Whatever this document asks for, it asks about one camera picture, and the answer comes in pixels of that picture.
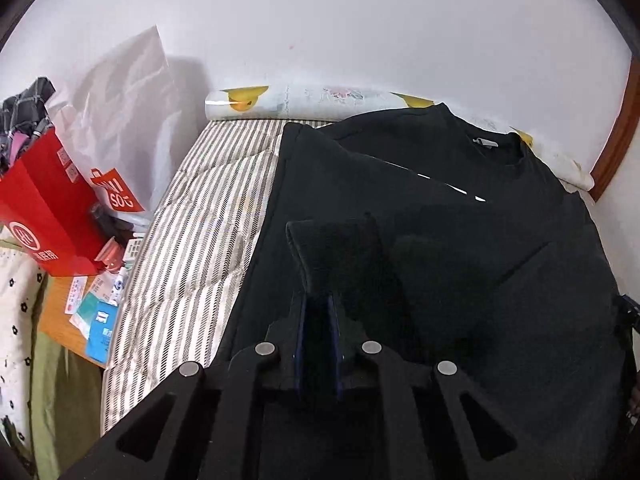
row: blue packet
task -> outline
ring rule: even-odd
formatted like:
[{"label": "blue packet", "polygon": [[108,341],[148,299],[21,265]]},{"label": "blue packet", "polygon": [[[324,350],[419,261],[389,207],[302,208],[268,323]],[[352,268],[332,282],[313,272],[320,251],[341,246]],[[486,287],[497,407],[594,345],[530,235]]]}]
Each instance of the blue packet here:
[{"label": "blue packet", "polygon": [[93,360],[106,364],[109,355],[111,333],[116,323],[118,307],[99,301],[95,317],[89,327],[89,339],[84,352]]}]

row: plaid cloth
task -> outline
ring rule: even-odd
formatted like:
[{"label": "plaid cloth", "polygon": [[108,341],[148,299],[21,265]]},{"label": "plaid cloth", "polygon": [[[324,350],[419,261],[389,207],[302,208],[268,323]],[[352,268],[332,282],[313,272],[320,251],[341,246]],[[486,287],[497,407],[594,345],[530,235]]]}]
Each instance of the plaid cloth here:
[{"label": "plaid cloth", "polygon": [[22,132],[30,140],[18,152],[20,157],[40,135],[49,129],[51,121],[44,103],[55,92],[46,77],[39,77],[22,93],[9,97],[0,110],[0,176],[9,170],[9,157],[15,132]]}]

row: wooden desk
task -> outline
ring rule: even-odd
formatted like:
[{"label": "wooden desk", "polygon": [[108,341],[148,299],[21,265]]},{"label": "wooden desk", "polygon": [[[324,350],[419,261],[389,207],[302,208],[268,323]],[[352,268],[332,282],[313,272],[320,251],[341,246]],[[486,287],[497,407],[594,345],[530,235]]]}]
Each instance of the wooden desk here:
[{"label": "wooden desk", "polygon": [[[87,357],[84,353],[86,339],[80,331],[70,323],[69,319],[71,316],[65,314],[66,298],[68,297],[72,280],[73,278],[54,278],[53,276],[49,276],[49,286],[47,287],[47,295],[42,304],[38,331],[44,332],[54,341],[68,348],[73,353],[78,354],[80,357],[104,368],[103,364]],[[89,276],[84,286],[85,293],[89,290],[93,280],[94,277]]]}]

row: red paper bag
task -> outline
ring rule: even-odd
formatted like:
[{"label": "red paper bag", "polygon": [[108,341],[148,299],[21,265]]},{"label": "red paper bag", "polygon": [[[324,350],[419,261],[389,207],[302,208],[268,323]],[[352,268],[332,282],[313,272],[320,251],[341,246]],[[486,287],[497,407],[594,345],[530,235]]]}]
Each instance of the red paper bag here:
[{"label": "red paper bag", "polygon": [[0,222],[52,276],[91,276],[107,241],[89,211],[98,202],[52,128],[0,180]]}]

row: striped fabric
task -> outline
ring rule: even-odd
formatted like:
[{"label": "striped fabric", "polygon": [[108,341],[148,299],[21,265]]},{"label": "striped fabric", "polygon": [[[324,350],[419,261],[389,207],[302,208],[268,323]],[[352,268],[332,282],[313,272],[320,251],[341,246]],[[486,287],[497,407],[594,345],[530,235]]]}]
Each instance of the striped fabric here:
[{"label": "striped fabric", "polygon": [[207,366],[215,356],[260,233],[287,122],[212,121],[180,165],[120,307],[102,387],[103,433],[181,363]]}]

